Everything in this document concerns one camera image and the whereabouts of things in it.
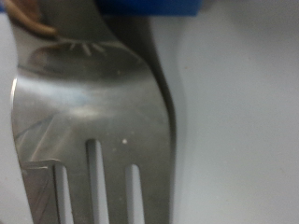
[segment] brown object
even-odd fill
[[[4,0],[10,18],[38,35],[56,36],[56,29],[42,24],[36,0]]]

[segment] fork neck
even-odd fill
[[[116,40],[94,0],[41,0],[39,5],[45,21],[59,36],[82,41]]]

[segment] metal surface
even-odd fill
[[[38,15],[55,35],[10,13],[19,55],[13,134],[35,223],[59,223],[57,163],[67,171],[74,223],[94,223],[89,140],[102,148],[109,223],[128,223],[131,164],[140,170],[145,222],[169,223],[169,120],[149,67],[107,29],[92,0],[40,1]]]

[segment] white background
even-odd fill
[[[299,222],[299,2],[222,0],[151,18],[177,113],[174,224]],[[16,51],[0,15],[0,223],[30,215],[10,128]]]

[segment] fork head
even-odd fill
[[[169,120],[148,65],[108,30],[92,0],[5,3],[19,56],[13,134],[34,222],[60,223],[57,163],[67,171],[74,223],[96,222],[92,140],[102,148],[109,223],[128,223],[125,169],[132,164],[146,224],[169,223]]]

